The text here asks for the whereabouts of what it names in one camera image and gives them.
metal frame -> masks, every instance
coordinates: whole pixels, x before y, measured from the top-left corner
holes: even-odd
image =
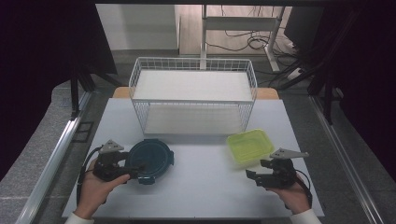
[[[271,32],[271,35],[268,45],[264,48],[265,54],[273,72],[280,72],[274,56],[274,44],[284,12],[285,7],[282,7],[276,18],[207,17],[206,5],[202,5],[201,58],[206,58],[206,31],[208,30],[267,31]]]
[[[80,99],[80,111],[84,111],[87,103],[91,98],[91,94],[89,92],[84,92]],[[32,223],[35,215],[43,202],[43,199],[47,193],[47,190],[50,187],[50,183],[52,182],[53,177],[59,168],[59,165],[64,158],[64,153],[69,147],[70,142],[72,141],[73,135],[81,121],[82,113],[79,113],[75,119],[69,120],[64,128],[64,132],[61,135],[55,149],[49,158],[41,176],[38,178],[37,183],[35,184],[35,188],[30,194],[25,206],[23,207],[20,216],[18,217],[16,223],[28,224]]]
[[[359,201],[361,202],[361,207],[363,208],[370,223],[383,224],[384,221],[382,220],[382,217],[378,212],[375,202],[371,197],[369,190],[366,188],[361,178],[359,177],[358,172],[352,164],[352,161],[348,157],[347,151],[344,148],[341,140],[339,139],[337,132],[332,125],[328,124],[325,116],[322,114],[321,111],[323,110],[323,107],[321,106],[319,98],[317,96],[310,96],[309,99],[311,100],[311,103],[317,112],[320,123],[322,124],[326,134],[331,140],[335,154],[340,160],[341,165],[346,172],[346,177],[349,179],[352,188],[355,190],[355,193],[358,196]]]
[[[251,100],[249,101],[205,101],[205,100],[156,100],[156,99],[134,99],[134,91],[138,84],[140,73],[147,70],[183,70],[183,71],[230,71],[246,72],[250,87]],[[146,125],[151,106],[182,106],[190,108],[200,106],[207,111],[215,112],[217,108],[233,108],[238,110],[241,127],[244,131],[248,125],[251,110],[257,96],[257,81],[254,75],[253,65],[250,60],[245,59],[203,59],[203,58],[138,58],[134,64],[129,81],[129,90],[134,110],[138,116],[143,132],[146,132]]]

white shelf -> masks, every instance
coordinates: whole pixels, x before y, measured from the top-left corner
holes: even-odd
[[[146,69],[133,100],[253,101],[246,72]]]
[[[238,105],[152,105],[145,133],[232,134],[242,131]]]

black curtain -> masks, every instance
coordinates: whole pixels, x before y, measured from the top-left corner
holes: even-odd
[[[117,74],[95,4],[1,1],[1,178],[45,115],[53,88],[87,66]]]
[[[340,106],[396,180],[396,6],[368,1],[336,56]]]

yellow-green container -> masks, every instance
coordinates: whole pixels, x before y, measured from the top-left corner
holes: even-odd
[[[239,164],[260,160],[274,151],[271,140],[260,129],[233,134],[227,138],[227,145]]]

wire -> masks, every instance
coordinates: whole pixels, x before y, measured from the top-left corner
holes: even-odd
[[[300,171],[300,170],[295,170],[295,171],[297,171],[298,173],[300,173],[300,174],[302,174],[302,175],[305,176],[306,181],[308,182],[308,189],[311,190],[311,181],[309,181],[308,176],[307,176],[306,174],[304,174],[304,172],[302,172],[302,171]]]
[[[259,70],[254,70],[254,72],[255,73],[263,73],[263,74],[266,74],[266,75],[276,75],[276,73],[273,73],[273,72],[263,72],[263,71],[259,71]]]
[[[276,57],[276,61],[278,63],[284,65],[284,66],[287,66],[287,67],[293,66],[296,61],[294,61],[293,63],[283,63],[283,62],[280,61],[281,58],[293,58],[293,59],[298,60],[298,58],[295,55],[288,54],[288,53],[279,54],[279,55],[276,55],[276,56],[277,56]]]
[[[256,6],[253,6],[253,9],[250,10],[250,12],[247,14],[247,16],[249,16],[252,11],[256,11]]]
[[[268,87],[271,87],[272,83],[275,80],[280,79],[281,77],[285,76],[292,68],[294,68],[295,66],[298,66],[300,64],[300,61],[297,60],[296,62],[294,62],[292,65],[290,65],[289,67],[285,68],[281,73],[277,74],[276,77],[274,77],[270,83],[268,83]]]
[[[222,5],[221,5],[221,16],[226,16],[225,11],[224,11],[224,9],[222,8]]]
[[[262,10],[262,6],[259,6],[259,12],[257,13],[257,16],[260,17],[260,11]]]
[[[85,177],[85,173],[89,172],[89,171],[85,171],[87,169],[87,165],[88,162],[90,161],[92,155],[99,151],[102,147],[97,147],[95,148],[93,151],[91,151],[91,153],[88,155],[87,159],[85,159],[84,164],[81,166],[81,169],[79,170],[79,176],[78,176],[78,181],[77,181],[77,192],[76,192],[76,201],[77,201],[77,205],[79,203],[79,198],[81,196],[81,187],[82,187],[82,182],[84,181],[84,177]]]
[[[236,36],[242,36],[242,35],[251,35],[252,33],[256,33],[257,31],[250,31],[250,32],[243,33],[243,34],[240,34],[240,35],[229,35],[229,34],[227,33],[227,31],[224,31],[224,32],[225,32],[225,34],[226,34],[227,36],[236,37]]]
[[[241,49],[227,49],[227,48],[224,48],[223,46],[212,45],[212,44],[209,44],[209,43],[207,43],[207,42],[206,42],[206,44],[207,44],[208,46],[211,46],[211,47],[220,48],[220,49],[226,49],[226,50],[230,50],[230,51],[240,51],[240,50],[245,49],[245,48],[248,47],[248,45],[246,45],[246,46],[244,46],[244,47],[241,48]]]
[[[253,43],[253,42],[259,42],[261,45],[260,45],[258,48],[253,47],[253,46],[251,45],[251,43]],[[263,35],[254,35],[254,36],[251,36],[251,37],[247,40],[247,44],[248,44],[252,49],[264,49],[264,48],[268,45],[268,42],[269,42],[269,37],[263,36]]]

